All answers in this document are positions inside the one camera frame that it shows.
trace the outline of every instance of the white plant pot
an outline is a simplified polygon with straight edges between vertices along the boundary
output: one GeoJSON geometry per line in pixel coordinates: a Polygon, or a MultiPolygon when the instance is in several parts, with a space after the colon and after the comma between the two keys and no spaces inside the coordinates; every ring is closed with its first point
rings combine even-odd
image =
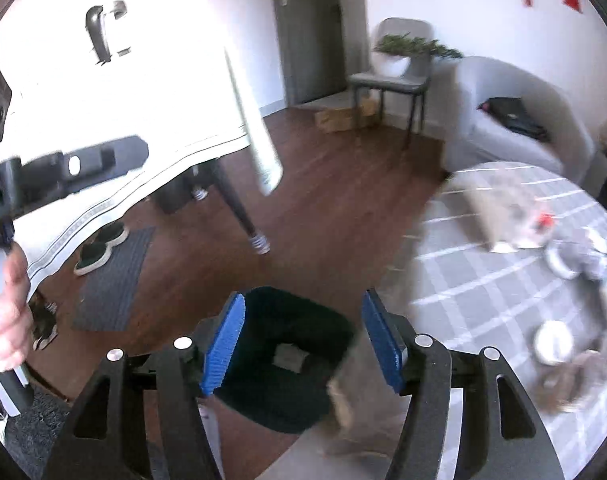
{"type": "Polygon", "coordinates": [[[410,66],[410,58],[404,56],[391,56],[381,52],[372,53],[373,70],[384,77],[401,77],[410,66]]]}

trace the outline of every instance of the human hand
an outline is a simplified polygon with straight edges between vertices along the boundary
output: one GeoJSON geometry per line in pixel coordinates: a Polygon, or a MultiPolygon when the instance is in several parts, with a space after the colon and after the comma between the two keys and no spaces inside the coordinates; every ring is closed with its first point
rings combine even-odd
{"type": "Polygon", "coordinates": [[[3,264],[0,295],[0,372],[22,364],[32,348],[32,312],[27,306],[30,278],[27,258],[16,243],[3,264]]]}

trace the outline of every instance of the potted plant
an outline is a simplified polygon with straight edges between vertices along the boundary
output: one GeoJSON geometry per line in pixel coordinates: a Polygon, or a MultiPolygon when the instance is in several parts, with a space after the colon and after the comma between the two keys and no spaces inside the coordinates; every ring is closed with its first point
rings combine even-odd
{"type": "Polygon", "coordinates": [[[407,34],[386,34],[375,45],[372,56],[373,69],[385,77],[401,77],[410,65],[410,58],[425,53],[442,58],[463,57],[459,50],[449,48],[437,40],[408,38],[407,34]]]}

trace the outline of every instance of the blue gripper pad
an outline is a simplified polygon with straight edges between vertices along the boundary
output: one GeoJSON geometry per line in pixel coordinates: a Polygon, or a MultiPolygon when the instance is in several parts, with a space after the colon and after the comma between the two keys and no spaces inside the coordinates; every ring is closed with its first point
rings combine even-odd
{"type": "Polygon", "coordinates": [[[205,352],[201,390],[206,396],[211,396],[221,386],[245,320],[246,300],[237,293],[219,314],[214,335],[205,352]]]}
{"type": "Polygon", "coordinates": [[[407,348],[374,290],[363,295],[361,317],[375,349],[385,381],[400,394],[405,381],[401,375],[407,348]]]}

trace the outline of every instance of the white round dot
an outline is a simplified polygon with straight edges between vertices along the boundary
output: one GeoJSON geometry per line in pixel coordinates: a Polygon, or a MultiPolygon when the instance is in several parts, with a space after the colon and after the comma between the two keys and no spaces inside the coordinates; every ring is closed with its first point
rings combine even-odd
{"type": "Polygon", "coordinates": [[[491,361],[499,361],[499,358],[501,357],[501,353],[499,352],[499,350],[497,350],[496,348],[492,348],[491,346],[485,348],[483,350],[483,354],[491,361]]]}
{"type": "Polygon", "coordinates": [[[70,174],[72,176],[77,176],[78,172],[81,171],[81,161],[78,159],[77,155],[72,155],[70,160],[68,161],[68,169],[70,170],[70,174]]]}
{"type": "Polygon", "coordinates": [[[114,348],[107,353],[108,361],[119,361],[123,357],[123,350],[120,348],[114,348]]]}
{"type": "Polygon", "coordinates": [[[190,348],[192,346],[192,339],[189,337],[180,337],[174,341],[174,348],[179,350],[185,350],[186,348],[190,348]]]}
{"type": "Polygon", "coordinates": [[[415,343],[419,346],[423,346],[423,348],[430,348],[430,346],[432,346],[432,338],[426,334],[419,334],[415,337],[415,343]]]}

